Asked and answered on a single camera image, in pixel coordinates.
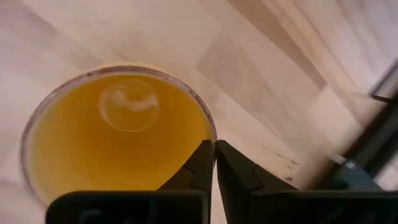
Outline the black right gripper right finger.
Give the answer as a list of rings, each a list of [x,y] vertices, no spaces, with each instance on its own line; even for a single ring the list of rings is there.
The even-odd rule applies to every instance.
[[[299,190],[224,140],[216,158],[228,223],[397,223],[397,192],[381,190],[360,168],[343,166],[326,187]]]

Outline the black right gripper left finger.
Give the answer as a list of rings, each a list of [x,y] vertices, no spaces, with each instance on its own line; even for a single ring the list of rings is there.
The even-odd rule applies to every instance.
[[[215,144],[204,140],[158,190],[77,191],[54,200],[48,224],[209,223]]]

